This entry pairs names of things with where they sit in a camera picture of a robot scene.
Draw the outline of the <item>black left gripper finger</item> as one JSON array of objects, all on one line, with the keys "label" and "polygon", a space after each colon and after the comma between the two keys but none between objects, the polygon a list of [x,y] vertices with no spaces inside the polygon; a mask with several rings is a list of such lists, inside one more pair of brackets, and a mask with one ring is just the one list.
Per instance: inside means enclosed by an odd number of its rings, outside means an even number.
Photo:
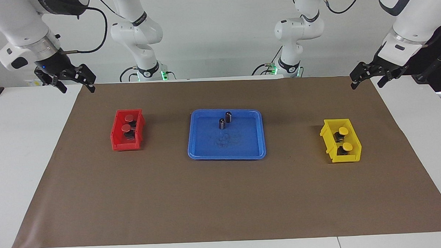
[{"label": "black left gripper finger", "polygon": [[398,79],[403,75],[403,68],[396,68],[393,71],[386,71],[384,76],[377,82],[379,88],[384,87],[389,81]]},{"label": "black left gripper finger", "polygon": [[349,74],[352,83],[350,87],[355,90],[361,82],[370,78],[369,67],[365,62],[359,62]]}]

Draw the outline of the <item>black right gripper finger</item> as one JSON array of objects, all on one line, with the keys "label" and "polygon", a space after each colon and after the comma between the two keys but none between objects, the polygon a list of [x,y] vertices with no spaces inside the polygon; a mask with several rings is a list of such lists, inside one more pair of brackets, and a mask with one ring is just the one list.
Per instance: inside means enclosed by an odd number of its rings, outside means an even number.
[{"label": "black right gripper finger", "polygon": [[59,81],[57,75],[49,75],[47,73],[44,73],[40,68],[35,68],[34,73],[39,78],[39,80],[41,80],[43,85],[53,86],[63,94],[67,92],[67,87],[61,81]]},{"label": "black right gripper finger", "polygon": [[84,85],[90,93],[94,93],[96,75],[90,70],[86,64],[76,67],[76,82]]}]

